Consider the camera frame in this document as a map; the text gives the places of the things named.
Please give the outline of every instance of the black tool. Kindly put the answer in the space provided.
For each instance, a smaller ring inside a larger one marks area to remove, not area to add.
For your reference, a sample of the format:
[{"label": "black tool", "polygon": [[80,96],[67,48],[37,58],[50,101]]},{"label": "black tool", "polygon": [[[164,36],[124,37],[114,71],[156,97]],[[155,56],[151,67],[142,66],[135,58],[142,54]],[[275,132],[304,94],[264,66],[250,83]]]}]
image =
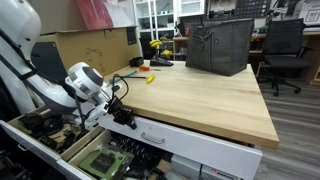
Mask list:
[{"label": "black tool", "polygon": [[126,124],[133,130],[137,128],[132,109],[123,107],[119,98],[115,97],[113,99],[113,102],[108,109],[108,113],[114,116],[114,122],[122,125]]},{"label": "black tool", "polygon": [[146,79],[147,77],[143,77],[143,76],[121,76],[122,78],[142,78],[142,79]]},{"label": "black tool", "polygon": [[139,67],[143,64],[143,57],[135,57],[129,61],[130,67]]},{"label": "black tool", "polygon": [[162,58],[156,58],[156,60],[150,60],[150,66],[173,66],[173,63]]},{"label": "black tool", "polygon": [[48,136],[42,136],[40,138],[40,142],[53,150],[57,147],[57,142],[49,138]]},{"label": "black tool", "polygon": [[53,135],[63,128],[63,120],[60,116],[43,118],[36,113],[29,113],[19,119],[23,125],[38,137],[40,135]]}]

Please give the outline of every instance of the office chair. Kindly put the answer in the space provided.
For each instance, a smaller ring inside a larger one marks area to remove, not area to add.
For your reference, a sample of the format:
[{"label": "office chair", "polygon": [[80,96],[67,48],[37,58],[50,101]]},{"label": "office chair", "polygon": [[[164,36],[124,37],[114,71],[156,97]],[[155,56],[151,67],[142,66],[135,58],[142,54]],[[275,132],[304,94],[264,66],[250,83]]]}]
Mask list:
[{"label": "office chair", "polygon": [[274,96],[279,96],[279,84],[295,88],[299,94],[301,88],[279,78],[279,73],[287,70],[301,70],[311,66],[309,61],[302,59],[310,48],[302,48],[303,19],[287,21],[271,21],[268,25],[266,39],[262,51],[262,60],[269,65],[274,72],[271,79],[259,83],[272,82],[275,88]]},{"label": "office chair", "polygon": [[151,41],[151,38],[140,38],[141,48],[143,52],[143,58],[144,59],[151,59],[156,55],[156,49],[151,47],[149,42]]}]

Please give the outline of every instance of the black mesh basket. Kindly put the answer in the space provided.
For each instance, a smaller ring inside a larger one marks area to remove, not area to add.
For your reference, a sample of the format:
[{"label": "black mesh basket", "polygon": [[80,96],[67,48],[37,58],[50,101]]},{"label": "black mesh basket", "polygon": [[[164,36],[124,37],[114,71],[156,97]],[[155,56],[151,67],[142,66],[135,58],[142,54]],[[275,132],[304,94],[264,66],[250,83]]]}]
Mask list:
[{"label": "black mesh basket", "polygon": [[192,27],[186,66],[232,76],[247,68],[253,19]]}]

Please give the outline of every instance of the wooden table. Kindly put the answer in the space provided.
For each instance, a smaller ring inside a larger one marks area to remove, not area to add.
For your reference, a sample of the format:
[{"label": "wooden table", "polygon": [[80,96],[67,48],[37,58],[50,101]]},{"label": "wooden table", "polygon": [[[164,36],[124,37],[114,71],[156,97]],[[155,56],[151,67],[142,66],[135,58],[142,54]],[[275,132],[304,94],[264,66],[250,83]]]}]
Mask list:
[{"label": "wooden table", "polygon": [[[126,79],[130,90],[123,103],[137,115],[215,137],[277,148],[279,139],[250,65],[232,77],[188,68],[177,61],[172,67],[151,68],[161,71],[137,73],[155,74],[150,84],[144,79]],[[125,67],[116,73],[134,70],[137,68]]]}]

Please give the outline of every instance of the floor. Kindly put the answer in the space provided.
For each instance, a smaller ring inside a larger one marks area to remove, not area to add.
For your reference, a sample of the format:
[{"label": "floor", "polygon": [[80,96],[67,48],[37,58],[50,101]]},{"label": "floor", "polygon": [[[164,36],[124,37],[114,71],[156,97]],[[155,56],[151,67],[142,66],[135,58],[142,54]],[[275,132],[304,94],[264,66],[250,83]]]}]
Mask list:
[{"label": "floor", "polygon": [[274,97],[270,84],[260,85],[280,144],[277,150],[262,149],[256,180],[320,179],[320,86],[293,82],[301,94],[281,86]]}]

